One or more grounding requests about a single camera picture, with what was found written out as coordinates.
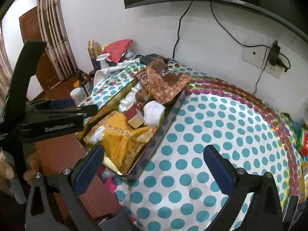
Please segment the person's left hand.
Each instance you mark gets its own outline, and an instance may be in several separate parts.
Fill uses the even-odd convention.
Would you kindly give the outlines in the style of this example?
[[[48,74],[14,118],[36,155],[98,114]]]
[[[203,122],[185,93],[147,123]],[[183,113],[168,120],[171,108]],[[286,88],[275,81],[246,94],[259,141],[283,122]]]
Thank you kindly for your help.
[[[31,185],[34,180],[34,176],[40,168],[40,162],[36,150],[28,156],[28,164],[30,168],[24,173],[23,178],[29,185]],[[14,175],[15,173],[13,168],[5,161],[5,155],[1,151],[1,191],[11,197],[14,196],[14,192],[11,187],[10,180],[14,178]]]

